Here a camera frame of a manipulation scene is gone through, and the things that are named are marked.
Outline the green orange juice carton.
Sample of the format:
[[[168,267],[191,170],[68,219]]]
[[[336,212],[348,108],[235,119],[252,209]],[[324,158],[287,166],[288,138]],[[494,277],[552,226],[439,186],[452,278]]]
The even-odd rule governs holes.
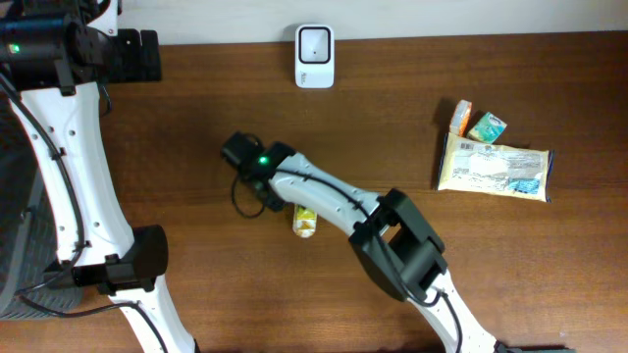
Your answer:
[[[318,215],[312,209],[295,204],[293,211],[292,230],[301,238],[311,237],[317,228]]]

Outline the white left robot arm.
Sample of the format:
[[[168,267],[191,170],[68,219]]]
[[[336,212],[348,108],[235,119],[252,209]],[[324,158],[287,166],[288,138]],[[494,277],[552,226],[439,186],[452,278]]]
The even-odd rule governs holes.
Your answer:
[[[121,28],[118,1],[9,1],[1,18],[1,85],[26,132],[51,206],[56,248],[40,281],[11,291],[45,318],[67,312],[47,293],[94,286],[123,312],[146,352],[194,352],[169,293],[168,240],[132,227],[117,199],[100,120],[111,83],[162,77],[159,39]]]

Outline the cream yellow snack bag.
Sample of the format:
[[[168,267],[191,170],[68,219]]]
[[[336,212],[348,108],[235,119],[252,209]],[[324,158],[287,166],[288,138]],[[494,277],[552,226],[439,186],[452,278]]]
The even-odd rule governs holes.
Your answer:
[[[478,192],[549,202],[554,152],[474,141],[448,133],[438,190]]]

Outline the teal small drink carton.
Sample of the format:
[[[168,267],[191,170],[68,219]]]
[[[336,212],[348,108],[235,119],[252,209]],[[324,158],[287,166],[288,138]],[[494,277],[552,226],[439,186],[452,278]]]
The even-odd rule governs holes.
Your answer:
[[[469,139],[493,144],[505,131],[507,123],[492,113],[486,113],[467,133]]]

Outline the orange small drink carton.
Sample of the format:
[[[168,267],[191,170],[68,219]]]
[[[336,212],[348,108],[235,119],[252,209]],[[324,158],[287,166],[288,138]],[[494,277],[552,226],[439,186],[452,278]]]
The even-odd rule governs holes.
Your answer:
[[[457,136],[462,136],[470,120],[472,103],[467,100],[460,100],[453,111],[449,122],[449,132]]]

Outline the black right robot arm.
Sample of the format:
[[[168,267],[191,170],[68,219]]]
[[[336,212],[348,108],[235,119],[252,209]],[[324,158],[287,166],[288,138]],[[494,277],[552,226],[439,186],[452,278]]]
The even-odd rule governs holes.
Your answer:
[[[264,146],[250,133],[235,132],[221,156],[263,209],[303,206],[344,232],[370,280],[389,297],[414,306],[445,351],[515,352],[471,313],[453,284],[444,242],[405,193],[393,188],[381,195],[352,186],[292,147]]]

